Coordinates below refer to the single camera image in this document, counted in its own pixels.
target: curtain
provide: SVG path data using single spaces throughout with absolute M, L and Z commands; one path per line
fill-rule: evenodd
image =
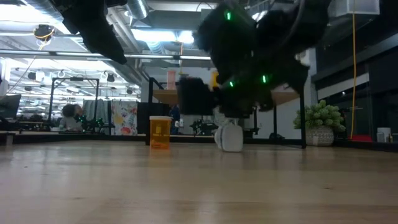
M 115 135 L 137 134 L 137 102 L 112 101 L 112 122 Z
M 87 120 L 94 118 L 95 100 L 83 101 L 83 113 L 87 116 Z M 104 123 L 108 123 L 108 102 L 98 100 L 96 119 L 102 118 Z

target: person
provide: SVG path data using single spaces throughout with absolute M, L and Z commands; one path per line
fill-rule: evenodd
M 171 124 L 171 134 L 178 134 L 178 126 L 175 125 L 176 121 L 180 121 L 180 108 L 178 105 L 174 105 L 172 109 L 170 110 L 170 117 L 172 118 L 172 124 Z
M 63 118 L 60 121 L 61 131 L 83 131 L 78 117 L 83 114 L 83 109 L 78 104 L 67 104 L 62 108 Z

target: wooden shelf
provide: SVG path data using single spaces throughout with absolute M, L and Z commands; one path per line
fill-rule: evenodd
M 178 96 L 176 90 L 154 90 L 154 97 L 161 103 L 168 105 L 178 104 Z M 276 105 L 281 105 L 289 101 L 299 98 L 299 94 L 294 91 L 272 91 L 272 97 Z

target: metal frame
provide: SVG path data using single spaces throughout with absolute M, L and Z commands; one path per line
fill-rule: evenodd
M 51 122 L 51 115 L 52 115 L 52 103 L 54 100 L 54 90 L 58 87 L 55 86 L 55 81 L 57 80 L 69 80 L 71 82 L 75 82 L 75 81 L 83 81 L 83 80 L 93 80 L 93 81 L 97 81 L 97 86 L 96 86 L 96 90 L 95 90 L 95 103 L 94 103 L 94 119 L 96 119 L 97 117 L 97 106 L 98 106 L 98 90 L 100 88 L 100 80 L 99 78 L 80 78 L 80 77 L 70 77 L 70 78 L 52 78 L 52 84 L 51 84 L 51 97 L 50 97 L 50 108 L 49 108 L 49 119 L 48 122 Z
M 153 96 L 154 96 L 154 83 L 161 89 L 163 90 L 164 88 L 162 85 L 155 79 L 155 78 L 150 78 L 149 79 L 149 92 L 148 92 L 148 115 L 147 115 L 147 120 L 148 120 L 148 128 L 146 132 L 146 138 L 145 138 L 145 144 L 148 146 L 150 144 L 150 113 L 152 110 L 152 101 L 153 101 Z M 285 145 L 296 145 L 299 144 L 301 145 L 302 149 L 305 149 L 307 146 L 307 142 L 305 140 L 305 104 L 304 104 L 304 90 L 302 90 L 300 93 L 300 119 L 301 119 L 301 140 L 296 140 L 296 139 L 283 139 L 283 140 L 277 140 L 277 139 L 244 139 L 245 144 L 285 144 Z M 254 112 L 254 122 L 255 122 L 255 127 L 257 127 L 257 111 Z M 274 105 L 274 136 L 277 136 L 277 107 Z M 207 138 L 184 138 L 184 142 L 206 142 L 208 143 Z

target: white pot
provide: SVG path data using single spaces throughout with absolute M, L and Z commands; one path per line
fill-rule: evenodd
M 331 146 L 335 140 L 333 130 L 327 126 L 310 128 L 305 134 L 309 146 Z

